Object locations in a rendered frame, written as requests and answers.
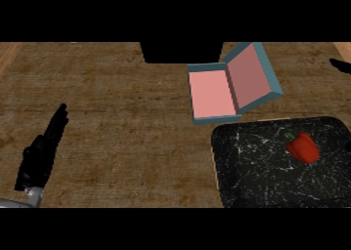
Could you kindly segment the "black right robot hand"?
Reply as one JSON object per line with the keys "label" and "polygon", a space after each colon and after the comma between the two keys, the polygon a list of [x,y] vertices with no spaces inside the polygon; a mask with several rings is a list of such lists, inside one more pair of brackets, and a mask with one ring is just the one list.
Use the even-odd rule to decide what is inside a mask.
{"label": "black right robot hand", "polygon": [[[336,59],[328,60],[331,66],[343,73],[351,75],[351,63],[339,61]],[[351,151],[351,142],[346,144],[345,149]]]}

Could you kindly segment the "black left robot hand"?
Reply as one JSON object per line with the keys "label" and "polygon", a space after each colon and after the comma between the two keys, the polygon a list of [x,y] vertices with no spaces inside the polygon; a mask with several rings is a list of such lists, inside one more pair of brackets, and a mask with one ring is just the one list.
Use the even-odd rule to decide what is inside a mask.
{"label": "black left robot hand", "polygon": [[22,152],[15,190],[43,188],[52,171],[56,147],[68,124],[66,105],[61,104],[49,121],[44,133],[38,135]]}

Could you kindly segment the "pink and teal open box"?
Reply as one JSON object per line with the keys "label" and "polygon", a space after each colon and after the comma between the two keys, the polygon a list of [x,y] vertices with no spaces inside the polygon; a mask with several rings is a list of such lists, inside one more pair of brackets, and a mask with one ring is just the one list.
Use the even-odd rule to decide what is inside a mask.
{"label": "pink and teal open box", "polygon": [[235,122],[241,114],[283,95],[263,44],[241,42],[223,62],[186,66],[192,122]]}

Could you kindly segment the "red bell pepper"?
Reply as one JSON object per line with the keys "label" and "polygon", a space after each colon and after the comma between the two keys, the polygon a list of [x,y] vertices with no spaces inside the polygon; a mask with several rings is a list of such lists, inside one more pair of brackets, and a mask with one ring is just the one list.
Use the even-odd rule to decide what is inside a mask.
{"label": "red bell pepper", "polygon": [[311,136],[305,132],[296,135],[284,133],[289,139],[286,149],[296,160],[305,164],[312,164],[320,159],[320,150]]}

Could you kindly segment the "black marble tray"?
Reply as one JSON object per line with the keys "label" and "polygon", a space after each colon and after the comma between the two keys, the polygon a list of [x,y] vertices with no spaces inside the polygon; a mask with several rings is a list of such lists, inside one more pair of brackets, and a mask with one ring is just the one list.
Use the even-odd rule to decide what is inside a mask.
{"label": "black marble tray", "polygon": [[[286,133],[308,133],[320,159],[297,161]],[[215,173],[226,208],[351,207],[351,132],[330,116],[217,126],[210,135]]]}

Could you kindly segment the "black square appliance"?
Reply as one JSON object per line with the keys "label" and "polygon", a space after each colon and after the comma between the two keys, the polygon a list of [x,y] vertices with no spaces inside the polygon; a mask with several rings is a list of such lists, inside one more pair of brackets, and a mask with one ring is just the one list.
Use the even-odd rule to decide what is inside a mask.
{"label": "black square appliance", "polygon": [[216,63],[222,42],[142,42],[146,63]]}

